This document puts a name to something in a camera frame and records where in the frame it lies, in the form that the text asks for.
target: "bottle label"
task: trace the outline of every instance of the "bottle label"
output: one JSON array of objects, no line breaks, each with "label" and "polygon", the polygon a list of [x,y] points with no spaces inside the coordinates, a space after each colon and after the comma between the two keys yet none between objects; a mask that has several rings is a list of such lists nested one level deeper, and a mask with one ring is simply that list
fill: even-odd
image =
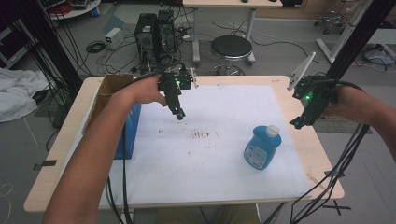
[{"label": "bottle label", "polygon": [[267,153],[259,147],[248,146],[245,149],[245,158],[256,169],[261,169],[267,160]]}]

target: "cardboard box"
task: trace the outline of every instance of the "cardboard box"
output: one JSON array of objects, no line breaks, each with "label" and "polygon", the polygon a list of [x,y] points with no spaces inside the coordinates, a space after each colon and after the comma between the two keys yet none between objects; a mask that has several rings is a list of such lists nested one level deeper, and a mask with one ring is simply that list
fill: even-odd
[{"label": "cardboard box", "polygon": [[[116,91],[122,89],[127,83],[134,79],[133,75],[125,74],[125,75],[107,75],[102,81],[102,84],[99,87],[99,90],[95,96],[93,101],[92,109],[90,115],[88,116],[87,122],[85,123],[85,127],[83,132],[90,127],[92,121],[97,118],[99,113],[105,108],[108,100]],[[139,123],[141,105],[135,105],[131,112],[128,114],[127,119],[125,120],[125,149],[126,156],[125,159],[130,160],[132,158],[132,154],[134,151],[134,140],[136,138],[137,125]],[[117,151],[115,155],[115,160],[123,159],[123,140],[122,133],[120,136],[120,141],[117,146]]]}]

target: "table leg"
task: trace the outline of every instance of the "table leg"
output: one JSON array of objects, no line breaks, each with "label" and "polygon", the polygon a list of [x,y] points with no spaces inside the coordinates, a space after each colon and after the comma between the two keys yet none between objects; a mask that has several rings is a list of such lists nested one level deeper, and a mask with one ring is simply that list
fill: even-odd
[{"label": "table leg", "polygon": [[[256,9],[257,8],[252,8],[248,14],[248,25],[247,25],[247,35],[245,38],[250,41],[250,36],[251,36],[251,30],[253,28],[253,22],[254,22],[254,15],[256,14]],[[255,63],[256,59],[254,58],[253,51],[251,52],[250,56],[247,58],[248,62],[250,64]]]},{"label": "table leg", "polygon": [[198,65],[200,62],[200,54],[199,54],[199,40],[198,40],[198,32],[197,32],[197,10],[198,8],[196,7],[193,11],[193,17],[194,17],[194,23],[193,23],[193,39],[192,39],[192,60],[194,63]]}]

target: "blue bottle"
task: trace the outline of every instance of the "blue bottle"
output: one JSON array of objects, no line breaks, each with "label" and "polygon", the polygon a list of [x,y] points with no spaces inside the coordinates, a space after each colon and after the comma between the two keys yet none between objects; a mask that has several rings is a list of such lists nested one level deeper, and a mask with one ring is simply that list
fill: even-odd
[{"label": "blue bottle", "polygon": [[254,128],[253,133],[244,156],[254,168],[263,170],[270,164],[282,139],[279,136],[279,128],[275,125],[258,126]]}]

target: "gray floor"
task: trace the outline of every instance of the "gray floor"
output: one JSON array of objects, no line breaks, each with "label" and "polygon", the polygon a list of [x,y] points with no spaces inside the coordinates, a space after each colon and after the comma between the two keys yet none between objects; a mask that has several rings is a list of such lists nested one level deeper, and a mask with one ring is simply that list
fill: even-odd
[{"label": "gray floor", "polygon": [[[115,26],[124,28],[125,34],[134,31],[134,15],[140,12],[165,9],[164,7],[129,7],[128,10],[119,10],[123,5],[113,6],[105,4],[101,6],[102,15],[97,18],[89,14],[70,19],[67,22],[76,39],[82,57],[86,56],[85,47],[95,40],[104,40],[104,34]],[[307,74],[314,75],[316,72],[326,72],[330,65],[318,48],[315,39],[321,38],[328,46],[332,46],[339,35],[323,35],[323,28],[314,27],[314,21],[291,21],[291,20],[262,20],[257,19],[252,34],[254,40],[262,44],[275,41],[288,41],[305,46],[317,52],[315,60],[323,63],[312,63]],[[216,24],[231,27],[233,22],[216,21]],[[214,58],[209,50],[211,36],[225,35],[230,30],[216,27],[211,22],[200,22],[201,63],[197,69],[199,76],[211,74],[213,65],[221,63]],[[59,28],[59,33],[64,37],[64,31]],[[134,38],[128,38],[128,42],[134,42]],[[191,42],[182,43],[181,59],[187,66],[196,66],[191,62]],[[304,52],[295,45],[278,43],[269,46],[257,46],[253,44],[257,62],[253,65],[245,62],[236,63],[244,69],[247,75],[284,75],[294,70],[305,58]],[[114,53],[108,60],[107,65],[116,69],[123,67],[135,56],[136,46],[131,44]],[[103,54],[90,54],[86,61],[92,74],[102,76],[101,66],[97,66],[97,59]],[[121,72],[127,73],[138,60],[131,62]],[[384,67],[366,63],[368,66],[358,67],[352,64],[344,76],[344,80],[352,81],[362,86],[373,96],[396,107],[396,71],[395,65],[391,65],[388,72]],[[29,57],[22,58],[13,69],[37,70],[37,66]],[[3,223],[10,211],[7,223],[39,223],[42,214],[28,213],[23,210],[23,204],[33,186],[38,171],[33,170],[34,165],[42,162],[47,157],[46,144],[50,136],[56,130],[51,127],[50,121],[45,117],[35,117],[32,113],[25,118],[10,122],[0,123],[0,186],[9,183],[13,186],[7,196],[0,195],[0,222]],[[363,139],[354,161],[346,170],[346,177],[341,183],[346,192],[343,199],[337,200],[340,206],[348,206],[351,210],[341,210],[341,216],[335,209],[321,208],[303,223],[396,223],[396,166],[385,144],[375,130]],[[324,146],[331,162],[335,163],[340,156],[350,134],[345,133],[318,133],[318,137]],[[278,203],[260,204],[260,215],[265,220],[276,209]],[[205,207],[205,214],[211,217],[216,207]],[[194,210],[197,223],[205,223],[199,210]],[[288,223],[290,218],[290,203],[280,211],[276,222]],[[155,223],[155,209],[143,209],[135,211],[134,223]],[[117,223],[110,211],[100,211],[98,223]]]}]

